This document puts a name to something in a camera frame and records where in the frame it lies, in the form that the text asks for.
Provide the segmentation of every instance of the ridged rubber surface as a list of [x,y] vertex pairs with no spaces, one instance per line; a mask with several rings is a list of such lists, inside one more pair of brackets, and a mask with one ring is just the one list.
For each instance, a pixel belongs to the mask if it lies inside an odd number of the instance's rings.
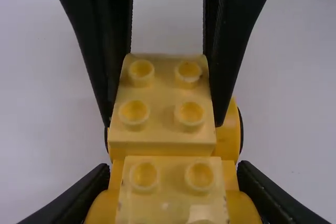
[[329,223],[291,197],[248,161],[238,164],[237,178],[240,191],[252,199],[264,223]]
[[110,168],[100,164],[63,194],[19,224],[80,224],[94,199],[109,186]]

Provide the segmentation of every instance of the plastic toy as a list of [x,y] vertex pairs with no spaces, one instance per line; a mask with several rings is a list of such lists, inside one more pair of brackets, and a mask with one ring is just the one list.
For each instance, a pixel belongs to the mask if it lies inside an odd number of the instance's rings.
[[60,0],[105,126],[98,165],[20,223],[328,223],[248,161],[232,98],[266,0],[204,0],[203,54],[130,53],[133,0]]

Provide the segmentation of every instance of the white surface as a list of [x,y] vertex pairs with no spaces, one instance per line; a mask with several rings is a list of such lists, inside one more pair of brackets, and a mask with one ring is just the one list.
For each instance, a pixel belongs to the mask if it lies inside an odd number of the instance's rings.
[[132,52],[203,51],[202,0],[134,0]]
[[[161,7],[172,10],[169,3]],[[153,15],[134,22],[146,24],[157,18]],[[196,22],[199,14],[190,16]],[[174,33],[188,41],[176,50],[200,50],[194,44],[200,35],[193,30],[200,24],[193,26],[190,16],[174,17],[183,19],[180,26],[188,24],[186,33],[170,21],[155,31],[169,29],[155,42],[159,47],[149,38],[139,48],[173,47]],[[336,222],[335,17],[336,0],[268,0],[235,89],[245,127],[242,158],[331,222]],[[133,40],[154,29],[135,33]],[[109,160],[89,78],[58,0],[0,0],[0,53],[0,219],[6,224]]]

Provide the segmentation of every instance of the yellow lego brick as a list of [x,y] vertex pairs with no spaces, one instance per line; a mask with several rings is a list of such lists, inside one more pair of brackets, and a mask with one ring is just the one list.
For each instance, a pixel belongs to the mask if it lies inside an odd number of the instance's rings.
[[240,121],[236,101],[231,98],[224,123],[216,128],[217,143],[212,156],[237,163],[240,149]]
[[229,223],[219,157],[128,156],[117,224]]
[[216,133],[206,57],[126,55],[108,144],[112,159],[210,156]]

